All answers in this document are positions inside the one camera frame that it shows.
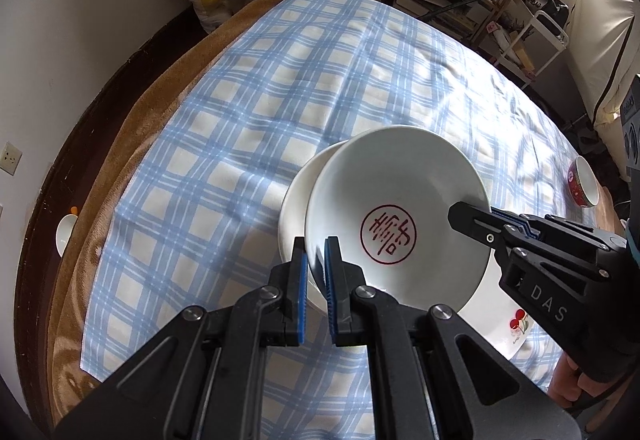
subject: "red bowl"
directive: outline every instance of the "red bowl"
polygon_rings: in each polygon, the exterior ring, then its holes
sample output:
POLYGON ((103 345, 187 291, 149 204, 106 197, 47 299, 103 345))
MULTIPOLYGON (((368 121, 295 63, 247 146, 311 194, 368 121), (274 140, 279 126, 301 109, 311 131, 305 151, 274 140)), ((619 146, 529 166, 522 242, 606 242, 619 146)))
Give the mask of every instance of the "red bowl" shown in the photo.
POLYGON ((569 191, 580 207, 594 207, 600 200, 598 181, 584 157, 577 157, 566 175, 569 191))

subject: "white fabric cover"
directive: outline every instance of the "white fabric cover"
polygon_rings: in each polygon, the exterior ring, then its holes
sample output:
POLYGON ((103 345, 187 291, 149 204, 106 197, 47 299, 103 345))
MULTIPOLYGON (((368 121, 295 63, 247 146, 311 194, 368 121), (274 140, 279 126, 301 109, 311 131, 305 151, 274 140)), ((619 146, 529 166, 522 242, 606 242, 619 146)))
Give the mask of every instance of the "white fabric cover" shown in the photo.
POLYGON ((626 180, 622 131, 607 127, 620 125, 616 121, 620 105, 632 79, 640 73, 640 19, 634 23, 614 81, 595 117, 593 111, 607 87, 629 25, 639 11, 638 0, 577 0, 569 26, 569 69, 594 128, 626 180))

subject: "wooden floor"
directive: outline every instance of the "wooden floor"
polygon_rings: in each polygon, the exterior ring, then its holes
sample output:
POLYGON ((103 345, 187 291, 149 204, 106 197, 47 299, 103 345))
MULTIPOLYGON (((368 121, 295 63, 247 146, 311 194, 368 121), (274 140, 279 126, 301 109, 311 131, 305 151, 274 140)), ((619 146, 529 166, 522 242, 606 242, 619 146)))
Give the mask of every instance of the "wooden floor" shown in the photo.
POLYGON ((60 265, 53 239, 56 227, 70 207, 82 208, 133 104, 205 35, 189 8, 131 56, 82 115, 40 191, 18 266, 14 326, 24 397, 31 418, 47 435, 52 429, 46 377, 47 313, 60 265))

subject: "electrical outlet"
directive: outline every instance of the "electrical outlet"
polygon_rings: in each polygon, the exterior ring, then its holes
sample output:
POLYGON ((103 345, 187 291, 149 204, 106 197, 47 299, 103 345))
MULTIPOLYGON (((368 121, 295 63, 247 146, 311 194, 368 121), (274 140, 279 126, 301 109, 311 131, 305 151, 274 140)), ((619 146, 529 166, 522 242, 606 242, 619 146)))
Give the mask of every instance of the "electrical outlet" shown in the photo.
POLYGON ((0 169, 4 169, 9 175, 13 175, 21 156, 22 152, 17 147, 12 143, 6 143, 2 150, 2 155, 0 155, 0 169))

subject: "plaid tablecloth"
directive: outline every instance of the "plaid tablecloth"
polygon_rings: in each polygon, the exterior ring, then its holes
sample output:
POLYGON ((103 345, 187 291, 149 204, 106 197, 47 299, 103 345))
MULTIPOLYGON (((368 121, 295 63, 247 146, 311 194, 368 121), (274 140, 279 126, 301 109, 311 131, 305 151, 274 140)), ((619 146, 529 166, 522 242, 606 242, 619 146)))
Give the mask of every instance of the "plaid tablecloth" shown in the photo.
MULTIPOLYGON (((287 186, 330 144, 415 125, 473 163, 491 204, 593 224, 564 191, 577 155, 491 65, 372 0, 284 0, 209 70, 140 164, 95 276, 81 367, 104 380, 185 306, 233 304, 278 260, 287 186)), ((271 353, 268 438, 370 438, 362 348, 330 344, 308 312, 302 348, 271 353)), ((514 363, 542 387, 558 348, 538 327, 514 363)))

